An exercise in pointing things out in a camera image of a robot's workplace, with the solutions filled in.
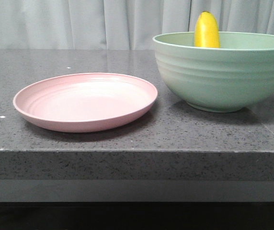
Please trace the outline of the yellow banana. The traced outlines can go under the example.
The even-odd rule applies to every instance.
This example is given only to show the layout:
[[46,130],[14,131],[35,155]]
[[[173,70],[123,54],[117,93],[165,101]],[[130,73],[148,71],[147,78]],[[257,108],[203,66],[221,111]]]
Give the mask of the yellow banana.
[[196,22],[194,46],[220,48],[219,30],[216,18],[208,11],[203,11]]

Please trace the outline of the pink plate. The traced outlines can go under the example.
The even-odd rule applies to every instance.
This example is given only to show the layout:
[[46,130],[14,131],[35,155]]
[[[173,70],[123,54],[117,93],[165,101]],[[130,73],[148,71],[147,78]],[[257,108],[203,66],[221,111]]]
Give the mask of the pink plate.
[[60,132],[96,132],[126,125],[154,104],[150,82],[116,73],[58,76],[20,90],[13,105],[28,122]]

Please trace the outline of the green bowl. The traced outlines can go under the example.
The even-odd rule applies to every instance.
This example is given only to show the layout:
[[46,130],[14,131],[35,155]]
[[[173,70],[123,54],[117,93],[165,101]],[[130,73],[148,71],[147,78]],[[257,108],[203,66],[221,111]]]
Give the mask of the green bowl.
[[227,113],[274,93],[274,35],[220,32],[219,48],[194,46],[192,32],[153,38],[160,76],[190,106]]

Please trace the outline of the grey curtain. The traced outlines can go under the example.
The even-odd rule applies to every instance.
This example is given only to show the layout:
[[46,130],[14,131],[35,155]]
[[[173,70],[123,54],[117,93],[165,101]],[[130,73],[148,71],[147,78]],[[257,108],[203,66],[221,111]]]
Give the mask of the grey curtain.
[[0,0],[0,49],[151,49],[203,11],[221,31],[274,35],[274,0]]

